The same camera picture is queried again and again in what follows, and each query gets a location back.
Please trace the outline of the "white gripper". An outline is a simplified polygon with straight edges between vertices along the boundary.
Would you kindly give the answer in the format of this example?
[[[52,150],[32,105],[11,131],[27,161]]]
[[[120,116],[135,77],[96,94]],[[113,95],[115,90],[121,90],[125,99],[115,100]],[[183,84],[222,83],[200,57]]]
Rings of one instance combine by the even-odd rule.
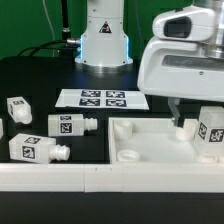
[[[179,126],[179,98],[224,102],[224,60],[204,57],[198,44],[153,37],[143,53],[137,86],[165,96]]]

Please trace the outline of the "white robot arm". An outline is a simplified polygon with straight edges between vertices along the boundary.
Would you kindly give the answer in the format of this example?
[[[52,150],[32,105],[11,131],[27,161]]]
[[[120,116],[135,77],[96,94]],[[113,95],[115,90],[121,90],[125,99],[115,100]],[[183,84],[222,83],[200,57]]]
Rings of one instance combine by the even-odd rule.
[[[133,63],[123,31],[124,0],[87,0],[87,28],[75,62],[98,73]],[[224,102],[224,0],[193,0],[158,15],[141,58],[137,86],[165,96],[179,123],[179,100]]]

